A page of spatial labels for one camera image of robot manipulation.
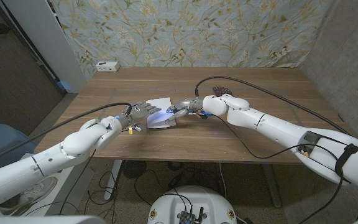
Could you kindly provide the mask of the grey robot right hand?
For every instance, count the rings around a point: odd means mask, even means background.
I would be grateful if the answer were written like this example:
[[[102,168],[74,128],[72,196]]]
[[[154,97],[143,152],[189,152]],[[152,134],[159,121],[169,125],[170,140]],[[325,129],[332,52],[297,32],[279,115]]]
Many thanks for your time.
[[[173,112],[173,115],[165,120],[165,123],[173,121],[175,118],[180,118],[188,115],[190,112],[199,111],[203,108],[203,100],[199,97],[186,98],[174,105],[171,105],[166,112]]]

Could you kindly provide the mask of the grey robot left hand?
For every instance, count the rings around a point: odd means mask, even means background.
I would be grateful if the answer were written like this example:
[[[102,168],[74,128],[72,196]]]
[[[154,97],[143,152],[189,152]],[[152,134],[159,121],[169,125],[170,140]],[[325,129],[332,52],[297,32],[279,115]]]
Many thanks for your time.
[[[133,126],[160,110],[160,108],[150,103],[138,102],[133,106],[126,106],[122,112],[122,116],[119,118],[119,122],[123,128]]]

